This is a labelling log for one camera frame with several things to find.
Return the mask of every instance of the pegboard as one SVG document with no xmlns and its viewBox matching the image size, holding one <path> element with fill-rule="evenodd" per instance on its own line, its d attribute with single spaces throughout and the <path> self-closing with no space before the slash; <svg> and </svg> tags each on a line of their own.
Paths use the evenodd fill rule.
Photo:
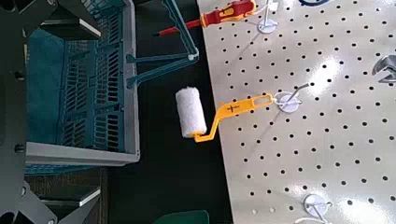
<svg viewBox="0 0 396 224">
<path fill-rule="evenodd" d="M 220 123 L 234 223 L 309 217 L 313 193 L 332 223 L 396 223 L 396 89 L 371 74 L 396 54 L 396 1 L 278 2 L 269 35 L 263 14 L 204 29 L 216 106 L 311 84 L 292 114 L 270 105 Z M 201 12 L 226 4 L 198 0 Z"/>
</svg>

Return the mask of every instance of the red screwdriver handle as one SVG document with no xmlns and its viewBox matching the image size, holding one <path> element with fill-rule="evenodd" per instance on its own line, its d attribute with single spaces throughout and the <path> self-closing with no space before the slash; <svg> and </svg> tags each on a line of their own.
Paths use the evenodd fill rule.
<svg viewBox="0 0 396 224">
<path fill-rule="evenodd" d="M 216 9 L 209 13 L 203 13 L 200 20 L 203 27 L 224 21 L 240 21 L 251 16 L 255 10 L 254 0 L 233 1 L 222 10 Z"/>
<path fill-rule="evenodd" d="M 187 29 L 190 29 L 192 27 L 195 26 L 201 26 L 201 21 L 200 20 L 196 20 L 196 21 L 189 21 L 186 23 L 186 27 Z M 162 30 L 158 33 L 158 35 L 163 36 L 163 35 L 170 35 L 172 33 L 177 33 L 178 29 L 176 28 L 176 26 Z"/>
</svg>

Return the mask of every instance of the white fluffy roller cover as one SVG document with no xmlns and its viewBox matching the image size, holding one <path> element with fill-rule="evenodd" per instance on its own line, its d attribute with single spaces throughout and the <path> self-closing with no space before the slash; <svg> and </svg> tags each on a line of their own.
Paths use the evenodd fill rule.
<svg viewBox="0 0 396 224">
<path fill-rule="evenodd" d="M 176 93 L 176 101 L 183 137 L 190 138 L 195 133 L 206 133 L 204 110 L 198 90 L 191 87 L 182 89 Z"/>
</svg>

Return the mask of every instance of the dark floor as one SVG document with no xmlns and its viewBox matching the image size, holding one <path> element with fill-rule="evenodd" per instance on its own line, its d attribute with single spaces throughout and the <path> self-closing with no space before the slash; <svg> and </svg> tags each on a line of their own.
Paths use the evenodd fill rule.
<svg viewBox="0 0 396 224">
<path fill-rule="evenodd" d="M 195 0 L 178 0 L 185 21 L 199 18 Z M 137 56 L 184 52 L 178 35 L 153 37 L 172 26 L 160 0 L 135 8 Z M 219 137 L 196 144 L 181 137 L 175 93 L 201 93 L 210 126 L 215 106 L 202 30 L 191 31 L 201 60 L 139 87 L 141 161 L 109 169 L 109 223 L 152 223 L 165 214 L 205 209 L 211 223 L 232 223 Z M 139 66 L 138 73 L 147 70 Z"/>
</svg>

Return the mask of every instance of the metal rod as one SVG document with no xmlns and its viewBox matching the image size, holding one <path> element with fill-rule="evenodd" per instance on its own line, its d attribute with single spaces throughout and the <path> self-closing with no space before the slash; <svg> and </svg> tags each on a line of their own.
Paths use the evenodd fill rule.
<svg viewBox="0 0 396 224">
<path fill-rule="evenodd" d="M 271 0 L 267 0 L 266 9 L 264 11 L 264 26 L 267 25 L 267 21 L 268 21 L 268 14 L 269 14 L 268 12 L 270 10 L 270 8 L 269 8 L 270 1 Z"/>
<path fill-rule="evenodd" d="M 309 87 L 309 83 L 306 83 L 305 85 L 297 88 L 297 90 L 295 90 L 295 92 L 291 95 L 291 97 L 289 98 L 289 100 L 287 102 L 289 102 L 297 94 L 298 91 L 302 90 L 303 88 L 307 88 L 307 87 Z"/>
</svg>

